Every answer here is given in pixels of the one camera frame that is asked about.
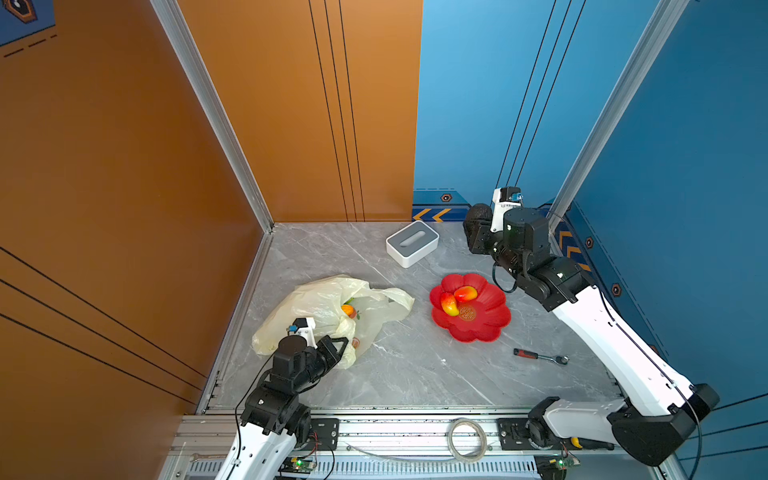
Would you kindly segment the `green yellow papaya fruit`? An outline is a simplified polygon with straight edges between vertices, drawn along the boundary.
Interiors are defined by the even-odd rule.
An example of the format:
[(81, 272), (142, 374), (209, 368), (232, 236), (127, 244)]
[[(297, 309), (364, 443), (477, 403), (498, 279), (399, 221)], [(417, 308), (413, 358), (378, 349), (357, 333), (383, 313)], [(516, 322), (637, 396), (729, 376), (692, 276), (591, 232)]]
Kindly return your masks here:
[(358, 317), (357, 311), (352, 305), (343, 304), (341, 309), (349, 318), (356, 319)]

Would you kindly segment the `cream plastic bag orange prints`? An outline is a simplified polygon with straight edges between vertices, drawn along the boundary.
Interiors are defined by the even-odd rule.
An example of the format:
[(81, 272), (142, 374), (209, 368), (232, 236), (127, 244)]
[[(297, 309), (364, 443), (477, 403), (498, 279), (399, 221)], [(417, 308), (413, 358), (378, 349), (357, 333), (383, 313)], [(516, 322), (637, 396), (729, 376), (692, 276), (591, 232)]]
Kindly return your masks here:
[[(278, 304), (253, 335), (252, 349), (259, 355), (273, 353), (296, 318), (313, 317), (316, 341), (325, 335), (349, 339), (337, 365), (345, 370), (374, 343), (385, 323), (404, 320), (414, 302), (402, 289), (376, 289), (346, 275), (316, 280), (295, 288)], [(358, 317), (349, 318), (341, 309), (343, 304), (352, 305)]]

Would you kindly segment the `small red yellow fruit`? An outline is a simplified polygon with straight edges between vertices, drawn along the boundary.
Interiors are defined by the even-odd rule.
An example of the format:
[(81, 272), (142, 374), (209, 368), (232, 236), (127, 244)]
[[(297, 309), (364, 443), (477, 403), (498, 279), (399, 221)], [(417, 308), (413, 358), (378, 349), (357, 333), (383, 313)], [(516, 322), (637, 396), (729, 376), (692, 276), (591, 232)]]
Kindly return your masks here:
[(440, 305), (443, 312), (450, 317), (456, 317), (460, 314), (458, 302), (455, 296), (451, 293), (443, 292), (441, 294)]

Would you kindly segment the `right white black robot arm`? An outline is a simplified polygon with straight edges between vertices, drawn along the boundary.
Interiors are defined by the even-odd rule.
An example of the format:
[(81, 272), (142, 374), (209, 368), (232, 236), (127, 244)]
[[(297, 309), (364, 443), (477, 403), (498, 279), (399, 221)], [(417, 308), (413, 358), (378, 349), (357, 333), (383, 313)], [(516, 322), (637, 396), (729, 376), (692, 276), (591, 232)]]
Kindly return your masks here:
[(572, 438), (601, 442), (658, 467), (691, 435), (700, 435), (718, 394), (669, 366), (609, 305), (586, 270), (551, 252), (548, 221), (537, 209), (476, 204), (463, 228), (470, 252), (490, 256), (518, 290), (570, 327), (623, 392), (610, 402), (542, 400), (528, 414), (533, 445), (548, 449)]

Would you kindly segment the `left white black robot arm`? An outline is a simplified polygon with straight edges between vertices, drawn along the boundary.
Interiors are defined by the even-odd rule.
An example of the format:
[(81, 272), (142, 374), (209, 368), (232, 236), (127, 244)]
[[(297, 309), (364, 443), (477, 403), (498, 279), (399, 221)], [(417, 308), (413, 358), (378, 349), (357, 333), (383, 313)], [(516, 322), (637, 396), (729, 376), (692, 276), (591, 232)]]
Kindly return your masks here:
[(272, 479), (285, 459), (306, 444), (311, 409), (300, 395), (316, 387), (342, 359), (349, 339), (328, 335), (310, 345), (291, 334), (278, 343), (271, 366), (255, 378), (235, 409), (236, 434), (217, 477)]

